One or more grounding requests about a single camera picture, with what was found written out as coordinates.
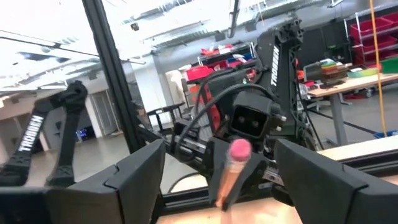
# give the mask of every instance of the wooden table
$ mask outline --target wooden table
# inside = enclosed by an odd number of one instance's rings
[[[398,74],[381,75],[382,83],[394,80],[398,80]],[[344,81],[345,83],[334,86],[333,88],[324,89],[324,90],[316,89],[308,92],[310,96],[315,98],[323,96],[330,97],[331,113],[333,117],[333,123],[335,125],[335,132],[336,132],[338,146],[344,146],[348,144],[339,94],[375,85],[377,84],[377,75],[373,75],[370,77],[363,77],[363,78],[345,78]]]
[[[351,144],[348,146],[320,151],[318,153],[323,154],[331,159],[341,160],[384,151],[391,151],[394,149],[398,149],[398,136]],[[383,179],[398,185],[398,175],[385,177]],[[198,184],[200,180],[205,181],[204,178],[200,176],[191,177],[190,180],[182,182],[181,185],[178,184],[176,189],[192,189],[196,187],[193,184]],[[203,184],[205,183],[202,182],[198,184],[198,186],[203,186]],[[273,198],[237,203],[236,205],[232,206],[230,215],[232,216],[233,224],[302,223],[300,221],[299,215],[293,207],[284,205]],[[219,209],[209,208],[161,217],[158,221],[158,224],[220,224],[221,216],[225,218],[226,215],[221,213]]]

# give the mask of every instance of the pencil eraser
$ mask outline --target pencil eraser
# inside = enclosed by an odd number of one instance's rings
[[[229,147],[229,156],[234,161],[246,161],[251,156],[251,144],[248,140],[237,139],[231,143]]]

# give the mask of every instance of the ceiling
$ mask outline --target ceiling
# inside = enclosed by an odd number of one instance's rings
[[[303,1],[241,0],[237,25],[257,21],[259,12],[272,7]],[[123,60],[228,29],[232,3],[103,0]],[[10,87],[19,92],[58,81],[63,85],[63,80],[84,75],[85,68],[99,63],[81,0],[6,1],[0,3],[0,21],[0,97],[13,94]],[[138,24],[138,31],[131,29],[133,23]]]

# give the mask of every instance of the wooden surface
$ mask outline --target wooden surface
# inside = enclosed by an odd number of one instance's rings
[[[398,74],[381,75],[382,82],[388,82],[393,80],[398,80]],[[322,97],[330,96],[335,93],[343,93],[346,91],[356,90],[358,88],[365,88],[377,84],[377,75],[363,78],[345,78],[344,81],[345,83],[341,85],[337,85],[325,90],[320,88],[316,90],[311,90],[308,92],[308,94],[314,97]]]
[[[340,160],[351,157],[359,157],[369,154],[375,154],[384,151],[391,151],[398,149],[398,136],[392,136],[383,139],[375,139],[371,141],[351,144],[347,146],[336,147],[319,152],[331,159]],[[398,175],[383,178],[386,181],[398,185]],[[193,176],[187,180],[177,184],[175,191],[188,190],[196,188],[196,185],[205,185],[205,179],[201,176]],[[227,219],[232,219],[232,222],[226,222]],[[193,212],[186,212],[176,215],[168,215],[161,217],[159,224],[260,224],[260,223],[275,223],[275,224],[296,224],[302,223],[299,215],[293,207],[284,205],[273,198],[256,200],[246,203],[238,203],[233,205],[230,213],[222,213],[217,208],[209,208],[197,210]]]

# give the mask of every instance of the yellow cable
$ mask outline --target yellow cable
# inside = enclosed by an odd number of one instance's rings
[[[383,128],[384,136],[387,137],[386,121],[384,120],[384,103],[383,103],[383,91],[381,90],[381,74],[380,74],[380,58],[379,58],[379,46],[377,45],[377,31],[376,31],[376,21],[374,18],[374,7],[373,0],[369,0],[371,16],[372,16],[372,27],[373,27],[373,37],[374,37],[374,48],[376,53],[376,66],[377,66],[377,85],[379,86],[379,104],[380,104],[380,115],[381,115],[381,126]]]

